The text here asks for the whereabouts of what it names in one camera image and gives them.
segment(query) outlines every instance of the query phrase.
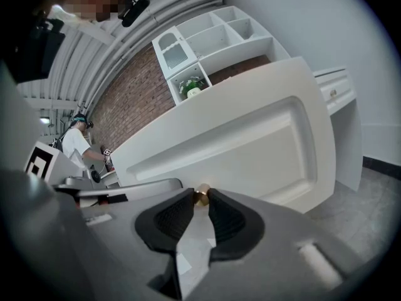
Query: cabinet drawer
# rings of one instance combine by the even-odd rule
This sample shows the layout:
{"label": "cabinet drawer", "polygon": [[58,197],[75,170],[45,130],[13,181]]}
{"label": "cabinet drawer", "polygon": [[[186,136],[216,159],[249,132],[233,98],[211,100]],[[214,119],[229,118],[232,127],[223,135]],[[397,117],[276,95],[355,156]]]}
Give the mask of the cabinet drawer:
{"label": "cabinet drawer", "polygon": [[346,69],[325,70],[315,73],[316,81],[327,104],[330,115],[354,100],[357,95]]}

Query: white curved panel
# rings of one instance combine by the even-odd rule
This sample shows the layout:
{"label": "white curved panel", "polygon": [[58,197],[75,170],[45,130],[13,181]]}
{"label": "white curved panel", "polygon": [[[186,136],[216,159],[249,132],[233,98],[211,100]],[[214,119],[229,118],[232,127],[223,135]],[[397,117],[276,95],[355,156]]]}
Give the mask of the white curved panel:
{"label": "white curved panel", "polygon": [[183,187],[207,183],[301,212],[333,194],[336,171],[330,116],[302,58],[204,90],[126,140],[112,160],[122,186],[176,177]]}

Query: backpack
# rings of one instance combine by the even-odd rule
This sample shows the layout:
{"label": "backpack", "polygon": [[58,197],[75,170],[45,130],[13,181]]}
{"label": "backpack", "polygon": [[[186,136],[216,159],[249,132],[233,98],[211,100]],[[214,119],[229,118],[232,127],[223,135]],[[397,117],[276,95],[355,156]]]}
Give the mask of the backpack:
{"label": "backpack", "polygon": [[66,132],[60,137],[60,138],[54,138],[53,143],[51,143],[52,148],[58,149],[60,152],[63,152],[63,138],[67,134],[67,131],[70,129],[67,129]]}

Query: white wall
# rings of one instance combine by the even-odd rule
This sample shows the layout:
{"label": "white wall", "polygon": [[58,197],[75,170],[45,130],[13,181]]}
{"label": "white wall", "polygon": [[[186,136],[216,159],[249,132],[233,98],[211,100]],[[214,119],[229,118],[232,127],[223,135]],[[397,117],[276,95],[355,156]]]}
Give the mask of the white wall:
{"label": "white wall", "polygon": [[313,71],[345,65],[358,94],[363,154],[401,165],[400,60],[362,0],[225,0]]}

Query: white cabinet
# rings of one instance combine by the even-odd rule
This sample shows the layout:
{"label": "white cabinet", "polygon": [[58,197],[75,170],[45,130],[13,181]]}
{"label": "white cabinet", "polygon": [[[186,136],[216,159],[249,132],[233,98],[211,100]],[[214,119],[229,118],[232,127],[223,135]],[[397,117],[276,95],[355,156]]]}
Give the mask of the white cabinet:
{"label": "white cabinet", "polygon": [[172,27],[154,39],[153,45],[176,105],[185,100],[179,95],[179,82],[193,76],[194,63],[212,86],[208,75],[241,61],[262,55],[272,62],[290,58],[269,31],[234,6]]}
{"label": "white cabinet", "polygon": [[330,116],[302,58],[204,90],[128,139],[112,160],[122,186],[176,177],[184,187],[207,183],[301,212],[333,194],[335,183]]}

